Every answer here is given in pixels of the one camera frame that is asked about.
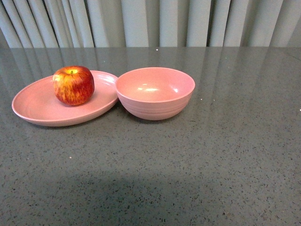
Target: curtain fold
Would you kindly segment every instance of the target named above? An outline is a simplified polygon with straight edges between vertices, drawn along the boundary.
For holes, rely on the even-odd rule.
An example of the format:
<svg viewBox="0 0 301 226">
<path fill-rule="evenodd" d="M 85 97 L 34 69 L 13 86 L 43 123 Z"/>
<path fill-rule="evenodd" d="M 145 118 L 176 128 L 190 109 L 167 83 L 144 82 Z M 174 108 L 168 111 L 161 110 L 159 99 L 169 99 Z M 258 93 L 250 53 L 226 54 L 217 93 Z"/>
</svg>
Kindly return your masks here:
<svg viewBox="0 0 301 226">
<path fill-rule="evenodd" d="M 0 48 L 301 47 L 301 0 L 0 0 Z"/>
</svg>

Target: table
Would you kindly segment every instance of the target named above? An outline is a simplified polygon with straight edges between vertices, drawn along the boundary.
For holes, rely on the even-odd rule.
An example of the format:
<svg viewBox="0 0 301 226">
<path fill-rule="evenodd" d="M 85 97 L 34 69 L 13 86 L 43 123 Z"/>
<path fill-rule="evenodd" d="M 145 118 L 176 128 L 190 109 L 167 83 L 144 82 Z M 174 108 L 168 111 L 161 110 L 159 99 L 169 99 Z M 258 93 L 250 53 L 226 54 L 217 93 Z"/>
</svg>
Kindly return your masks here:
<svg viewBox="0 0 301 226">
<path fill-rule="evenodd" d="M 196 88 L 163 121 L 120 102 L 68 127 L 14 114 L 66 65 L 169 67 Z M 0 79 L 1 225 L 301 225 L 301 48 L 0 49 Z"/>
</svg>

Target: plate rim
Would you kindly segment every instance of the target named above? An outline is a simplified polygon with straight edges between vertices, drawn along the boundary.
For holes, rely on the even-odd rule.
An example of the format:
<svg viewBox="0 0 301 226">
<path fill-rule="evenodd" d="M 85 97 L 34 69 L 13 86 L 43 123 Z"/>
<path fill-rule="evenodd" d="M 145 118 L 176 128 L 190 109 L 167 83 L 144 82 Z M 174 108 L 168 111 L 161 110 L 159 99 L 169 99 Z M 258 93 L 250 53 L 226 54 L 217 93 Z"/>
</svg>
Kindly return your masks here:
<svg viewBox="0 0 301 226">
<path fill-rule="evenodd" d="M 89 112 L 88 114 L 84 114 L 84 115 L 81 115 L 81 116 L 78 116 L 78 117 L 73 117 L 73 118 L 68 118 L 68 119 L 62 119 L 62 120 L 52 120 L 52 119 L 49 119 L 49 120 L 41 120 L 41 119 L 35 119 L 35 118 L 30 118 L 30 117 L 27 117 L 25 115 L 22 115 L 20 114 L 16 108 L 15 108 L 15 102 L 16 100 L 18 99 L 18 97 L 20 97 L 20 95 L 26 90 L 26 89 L 30 89 L 31 86 L 34 86 L 36 83 L 39 83 L 41 82 L 42 80 L 47 80 L 47 79 L 50 79 L 53 77 L 53 75 L 50 75 L 50 76 L 47 76 L 45 78 L 41 78 L 37 81 L 34 81 L 33 83 L 27 85 L 26 87 L 24 87 L 23 89 L 21 89 L 16 95 L 15 97 L 13 98 L 12 100 L 12 104 L 11 104 L 11 107 L 12 107 L 12 110 L 13 112 L 19 116 L 20 118 L 22 118 L 23 120 L 25 121 L 28 121 L 30 123 L 33 123 L 33 124 L 36 124 L 36 125 L 41 125 L 41 126 L 48 126 L 48 127 L 62 127 L 62 126 L 70 126 L 70 125 L 76 125 L 76 124 L 81 124 L 81 123 L 84 123 L 84 122 L 87 122 L 89 120 L 92 120 L 94 118 L 97 118 L 98 116 L 106 113 L 108 110 L 110 110 L 118 101 L 118 95 L 117 95 L 117 92 L 116 92 L 116 81 L 118 79 L 118 77 L 116 75 L 113 75 L 111 73 L 108 73 L 108 72 L 102 72 L 102 71 L 97 71 L 97 70 L 90 70 L 94 79 L 95 77 L 97 77 L 97 73 L 101 73 L 101 74 L 105 74 L 105 75 L 108 75 L 110 77 L 112 77 L 114 79 L 114 82 L 112 82 L 112 86 L 114 87 L 115 89 L 115 94 L 116 94 L 116 97 L 113 98 L 110 102 L 108 102 L 107 104 L 105 104 L 104 106 L 102 106 L 101 108 L 98 108 L 94 111 L 91 111 Z"/>
</svg>

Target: bowl rim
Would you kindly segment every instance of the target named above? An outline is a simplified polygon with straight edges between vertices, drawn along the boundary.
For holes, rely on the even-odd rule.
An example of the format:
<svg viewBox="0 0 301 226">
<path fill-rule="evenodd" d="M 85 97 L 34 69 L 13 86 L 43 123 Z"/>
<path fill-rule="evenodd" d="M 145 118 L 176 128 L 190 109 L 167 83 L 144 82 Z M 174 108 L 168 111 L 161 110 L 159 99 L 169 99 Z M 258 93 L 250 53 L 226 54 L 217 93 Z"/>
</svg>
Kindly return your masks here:
<svg viewBox="0 0 301 226">
<path fill-rule="evenodd" d="M 125 76 L 126 74 L 128 74 L 130 72 L 139 71 L 139 70 L 145 70 L 145 69 L 167 69 L 167 70 L 171 70 L 171 71 L 180 72 L 180 73 L 186 75 L 192 81 L 192 88 L 187 93 L 185 93 L 184 95 L 180 95 L 180 96 L 178 96 L 176 98 L 172 98 L 172 99 L 169 99 L 169 100 L 158 100 L 158 101 L 150 101 L 150 100 L 142 101 L 142 100 L 137 100 L 137 99 L 129 98 L 129 97 L 123 95 L 122 93 L 120 93 L 120 91 L 117 88 L 117 83 L 119 81 L 119 78 Z M 117 80 L 115 82 L 116 92 L 117 92 L 118 95 L 121 95 L 122 97 L 124 97 L 126 99 L 133 100 L 133 101 L 140 102 L 140 103 L 166 103 L 166 102 L 171 102 L 171 101 L 179 100 L 179 99 L 182 99 L 184 97 L 189 96 L 193 92 L 195 86 L 196 86 L 195 81 L 194 81 L 194 79 L 190 75 L 188 75 L 187 73 L 185 73 L 183 71 L 176 70 L 176 69 L 173 69 L 173 68 L 168 68 L 168 67 L 142 67 L 142 68 L 133 69 L 131 71 L 123 73 L 121 76 L 119 76 L 117 78 Z"/>
</svg>

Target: apple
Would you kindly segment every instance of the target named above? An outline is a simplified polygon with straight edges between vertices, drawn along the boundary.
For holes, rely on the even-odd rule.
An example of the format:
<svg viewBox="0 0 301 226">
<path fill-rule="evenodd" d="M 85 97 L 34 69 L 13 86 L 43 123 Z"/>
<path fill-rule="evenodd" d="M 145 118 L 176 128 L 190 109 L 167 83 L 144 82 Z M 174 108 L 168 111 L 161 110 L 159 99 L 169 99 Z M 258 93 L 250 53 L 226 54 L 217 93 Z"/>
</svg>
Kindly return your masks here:
<svg viewBox="0 0 301 226">
<path fill-rule="evenodd" d="M 67 66 L 57 70 L 53 77 L 55 96 L 67 105 L 81 105 L 94 93 L 94 78 L 83 66 Z"/>
</svg>

